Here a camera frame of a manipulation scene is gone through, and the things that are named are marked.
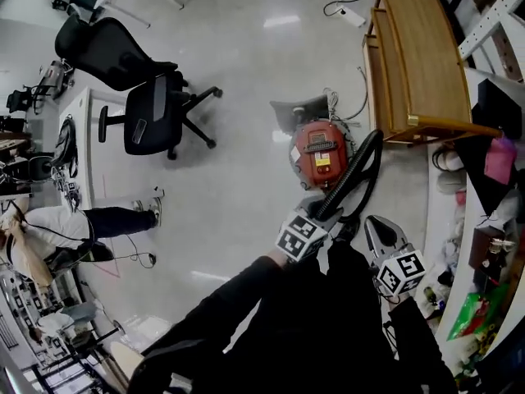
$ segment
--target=vacuum hose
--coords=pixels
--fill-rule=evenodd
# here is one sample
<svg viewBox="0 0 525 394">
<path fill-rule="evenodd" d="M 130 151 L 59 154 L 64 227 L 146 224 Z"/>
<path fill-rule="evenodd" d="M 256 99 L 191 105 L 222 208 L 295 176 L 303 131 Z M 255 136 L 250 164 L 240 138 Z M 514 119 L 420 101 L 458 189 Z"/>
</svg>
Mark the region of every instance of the vacuum hose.
<svg viewBox="0 0 525 394">
<path fill-rule="evenodd" d="M 343 216 L 339 221 L 349 222 L 358 218 L 370 200 L 374 187 L 376 186 L 379 167 L 381 165 L 382 150 L 383 132 L 381 130 L 374 130 L 361 144 L 359 150 L 346 168 L 345 173 L 339 179 L 336 187 L 326 195 L 320 207 L 311 206 L 314 210 L 314 212 L 310 212 L 313 213 L 311 217 L 316 218 L 320 222 L 326 221 L 335 214 L 339 205 L 350 191 L 355 189 L 362 181 L 368 180 L 367 190 L 358 207 L 350 215 Z M 366 167 L 372 153 L 374 153 L 372 165 L 364 171 L 363 169 Z"/>
</svg>

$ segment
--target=black bag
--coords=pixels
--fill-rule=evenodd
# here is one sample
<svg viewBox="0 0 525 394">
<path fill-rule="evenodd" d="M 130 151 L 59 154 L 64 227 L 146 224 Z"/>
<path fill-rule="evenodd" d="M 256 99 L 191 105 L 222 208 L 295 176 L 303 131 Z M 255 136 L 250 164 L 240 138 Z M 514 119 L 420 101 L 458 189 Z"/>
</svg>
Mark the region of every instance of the black bag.
<svg viewBox="0 0 525 394">
<path fill-rule="evenodd" d="M 69 175 L 71 178 L 75 178 L 78 173 L 75 123 L 71 115 L 68 115 L 62 123 L 60 133 L 58 134 L 58 141 L 55 144 L 55 154 L 51 165 L 56 168 L 69 165 Z"/>
</svg>

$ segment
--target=chair seat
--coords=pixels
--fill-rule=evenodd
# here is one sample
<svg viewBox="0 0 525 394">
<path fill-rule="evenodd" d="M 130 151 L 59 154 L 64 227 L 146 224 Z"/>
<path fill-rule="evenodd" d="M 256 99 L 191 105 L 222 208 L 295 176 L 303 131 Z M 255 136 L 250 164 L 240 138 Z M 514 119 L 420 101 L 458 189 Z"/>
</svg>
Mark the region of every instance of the chair seat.
<svg viewBox="0 0 525 394">
<path fill-rule="evenodd" d="M 158 153 L 180 142 L 184 118 L 168 91 L 181 90 L 182 74 L 176 71 L 130 91 L 124 121 L 124 147 L 127 153 Z"/>
</svg>

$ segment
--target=plastic bag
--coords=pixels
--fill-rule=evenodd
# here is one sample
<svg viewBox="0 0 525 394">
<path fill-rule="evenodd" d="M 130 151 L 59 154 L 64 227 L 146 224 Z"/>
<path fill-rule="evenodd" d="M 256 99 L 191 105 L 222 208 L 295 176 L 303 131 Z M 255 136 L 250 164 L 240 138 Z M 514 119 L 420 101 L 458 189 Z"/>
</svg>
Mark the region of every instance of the plastic bag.
<svg viewBox="0 0 525 394">
<path fill-rule="evenodd" d="M 450 330 L 448 340 L 484 332 L 498 314 L 509 285 L 496 287 L 490 293 L 469 293 Z"/>
</svg>

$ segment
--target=person in white shirt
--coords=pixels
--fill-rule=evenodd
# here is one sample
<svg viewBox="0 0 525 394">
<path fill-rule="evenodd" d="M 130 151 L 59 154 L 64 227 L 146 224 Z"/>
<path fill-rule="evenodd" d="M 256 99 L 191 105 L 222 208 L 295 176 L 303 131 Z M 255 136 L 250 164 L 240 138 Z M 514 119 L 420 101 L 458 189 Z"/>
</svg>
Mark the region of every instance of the person in white shirt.
<svg viewBox="0 0 525 394">
<path fill-rule="evenodd" d="M 89 323 L 95 318 L 97 307 L 93 302 L 59 309 L 55 313 L 45 315 L 37 321 L 36 328 L 30 328 L 30 337 L 38 344 L 42 337 L 59 337 L 63 333 L 70 339 L 76 336 L 75 325 Z"/>
<path fill-rule="evenodd" d="M 160 224 L 160 199 L 148 210 L 93 208 L 72 212 L 64 206 L 35 208 L 27 212 L 27 199 L 17 200 L 0 219 L 0 257 L 15 271 L 46 287 L 53 276 L 45 260 L 59 249 L 77 250 L 101 238 L 147 231 Z"/>
</svg>

